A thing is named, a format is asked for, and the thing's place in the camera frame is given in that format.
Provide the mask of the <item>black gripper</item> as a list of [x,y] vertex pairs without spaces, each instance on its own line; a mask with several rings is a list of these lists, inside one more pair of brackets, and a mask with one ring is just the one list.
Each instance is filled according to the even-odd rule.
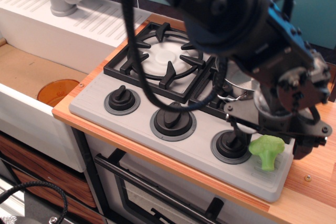
[[253,100],[230,102],[224,111],[238,124],[234,128],[234,153],[247,152],[252,129],[264,135],[287,137],[295,141],[293,158],[303,159],[313,147],[325,145],[331,136],[331,126],[321,120],[316,108],[303,109],[297,114],[271,115],[259,111]]

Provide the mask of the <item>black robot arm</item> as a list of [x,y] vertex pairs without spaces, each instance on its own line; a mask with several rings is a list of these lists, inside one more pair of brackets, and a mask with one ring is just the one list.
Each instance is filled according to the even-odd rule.
[[251,101],[225,105],[232,121],[293,138],[295,159],[326,143],[332,130],[316,105],[328,100],[329,67],[291,24],[294,0],[167,1],[183,14],[193,46],[258,81]]

